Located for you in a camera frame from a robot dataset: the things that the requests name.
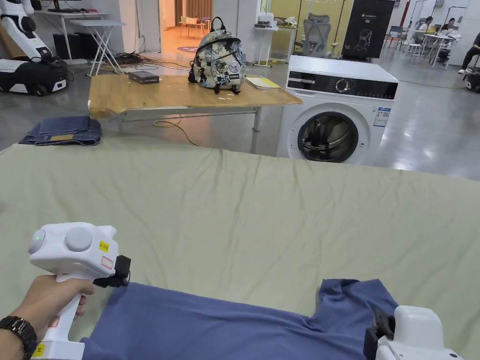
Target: control panel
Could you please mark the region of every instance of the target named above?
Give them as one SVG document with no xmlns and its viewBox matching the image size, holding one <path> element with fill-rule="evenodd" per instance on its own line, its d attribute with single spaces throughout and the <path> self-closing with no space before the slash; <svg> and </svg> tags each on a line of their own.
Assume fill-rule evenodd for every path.
<svg viewBox="0 0 480 360">
<path fill-rule="evenodd" d="M 290 71 L 288 87 L 299 90 L 393 100 L 395 99 L 398 84 Z"/>
</svg>

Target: washing machine drum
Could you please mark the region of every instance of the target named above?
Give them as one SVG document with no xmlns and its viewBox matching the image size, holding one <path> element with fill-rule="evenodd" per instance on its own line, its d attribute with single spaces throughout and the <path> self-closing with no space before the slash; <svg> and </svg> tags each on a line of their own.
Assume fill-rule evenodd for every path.
<svg viewBox="0 0 480 360">
<path fill-rule="evenodd" d="M 323 112 L 310 118 L 298 135 L 298 146 L 307 160 L 342 163 L 357 148 L 358 129 L 339 112 Z"/>
</svg>

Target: backpack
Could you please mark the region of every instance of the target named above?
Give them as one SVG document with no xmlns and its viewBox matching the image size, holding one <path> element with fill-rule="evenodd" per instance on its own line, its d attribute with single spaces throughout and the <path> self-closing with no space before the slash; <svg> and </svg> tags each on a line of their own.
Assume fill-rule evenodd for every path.
<svg viewBox="0 0 480 360">
<path fill-rule="evenodd" d="M 214 29 L 215 19 L 222 22 L 222 27 Z M 234 94 L 240 93 L 240 86 L 247 76 L 247 67 L 243 63 L 241 41 L 228 32 L 222 19 L 216 17 L 212 29 L 200 42 L 193 61 L 188 80 L 200 86 L 214 89 L 230 89 Z"/>
</svg>

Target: wristwatch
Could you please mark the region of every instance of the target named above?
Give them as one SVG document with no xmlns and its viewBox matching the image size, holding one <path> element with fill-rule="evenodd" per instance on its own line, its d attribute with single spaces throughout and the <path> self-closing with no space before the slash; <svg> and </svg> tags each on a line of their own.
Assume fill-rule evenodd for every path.
<svg viewBox="0 0 480 360">
<path fill-rule="evenodd" d="M 33 326 L 24 318 L 7 316 L 0 320 L 0 329 L 10 330 L 20 339 L 24 345 L 24 360 L 30 360 L 38 345 Z"/>
</svg>

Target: doorway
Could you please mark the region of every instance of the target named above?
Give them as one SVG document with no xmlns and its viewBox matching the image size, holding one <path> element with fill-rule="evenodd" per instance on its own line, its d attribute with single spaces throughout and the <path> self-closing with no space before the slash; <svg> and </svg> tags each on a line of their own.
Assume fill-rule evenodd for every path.
<svg viewBox="0 0 480 360">
<path fill-rule="evenodd" d="M 210 31 L 212 0 L 158 0 L 162 55 L 191 61 Z"/>
</svg>

